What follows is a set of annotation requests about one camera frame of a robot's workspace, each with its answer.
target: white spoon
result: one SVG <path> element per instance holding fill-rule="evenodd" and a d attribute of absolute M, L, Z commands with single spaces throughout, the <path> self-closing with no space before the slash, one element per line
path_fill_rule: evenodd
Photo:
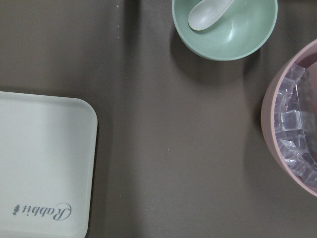
<path fill-rule="evenodd" d="M 202 0 L 190 11 L 189 26 L 202 31 L 213 25 L 227 11 L 234 0 Z"/>

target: bowl rim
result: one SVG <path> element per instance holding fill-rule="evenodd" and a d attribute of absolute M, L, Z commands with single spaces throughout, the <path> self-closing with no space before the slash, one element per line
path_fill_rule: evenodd
<path fill-rule="evenodd" d="M 264 45 L 264 43 L 269 39 L 269 37 L 271 36 L 274 28 L 275 28 L 275 25 L 276 25 L 276 21 L 277 21 L 277 13 L 278 13 L 278 3 L 277 3 L 277 0 L 274 0 L 274 8 L 275 8 L 275 12 L 274 12 L 274 20 L 273 20 L 273 23 L 271 25 L 271 28 L 270 30 L 268 31 L 266 37 L 261 41 L 261 43 L 255 47 L 254 49 L 252 49 L 251 51 L 249 52 L 246 52 L 240 56 L 236 56 L 236 57 L 211 57 L 211 56 L 208 56 L 206 53 L 204 52 L 201 52 L 201 51 L 198 51 L 195 49 L 195 47 L 193 47 L 191 45 L 191 43 L 186 39 L 186 37 L 184 36 L 184 34 L 181 32 L 180 30 L 180 27 L 178 26 L 178 23 L 177 23 L 177 20 L 176 20 L 176 16 L 175 16 L 175 1 L 176 0 L 172 0 L 172 16 L 173 16 L 173 21 L 174 21 L 174 25 L 175 25 L 175 28 L 176 28 L 176 31 L 177 33 L 179 34 L 181 40 L 184 42 L 184 44 L 191 50 L 193 51 L 194 53 L 196 53 L 197 55 L 205 58 L 205 59 L 209 59 L 209 60 L 218 60 L 218 61 L 230 61 L 230 60 L 238 60 L 238 59 L 241 59 L 241 58 L 244 58 L 252 53 L 254 53 L 255 51 L 257 51 L 260 47 L 262 47 Z"/>

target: green bowl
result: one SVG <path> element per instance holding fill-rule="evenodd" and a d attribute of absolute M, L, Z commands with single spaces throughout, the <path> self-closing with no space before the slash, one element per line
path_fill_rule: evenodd
<path fill-rule="evenodd" d="M 211 27 L 194 31 L 188 15 L 200 0 L 173 0 L 176 30 L 194 53 L 210 60 L 237 60 L 259 49 L 271 35 L 277 18 L 277 0 L 235 0 Z"/>

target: plastic tray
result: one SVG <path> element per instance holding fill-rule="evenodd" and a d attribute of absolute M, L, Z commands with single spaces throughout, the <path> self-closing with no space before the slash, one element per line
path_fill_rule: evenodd
<path fill-rule="evenodd" d="M 0 237 L 83 238 L 97 116 L 83 100 L 0 92 Z"/>

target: spoon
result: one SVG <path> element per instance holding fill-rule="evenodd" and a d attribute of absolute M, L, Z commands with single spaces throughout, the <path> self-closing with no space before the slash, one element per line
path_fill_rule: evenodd
<path fill-rule="evenodd" d="M 202 0 L 190 11 L 189 26 L 202 31 L 213 25 L 227 11 L 234 0 Z"/>

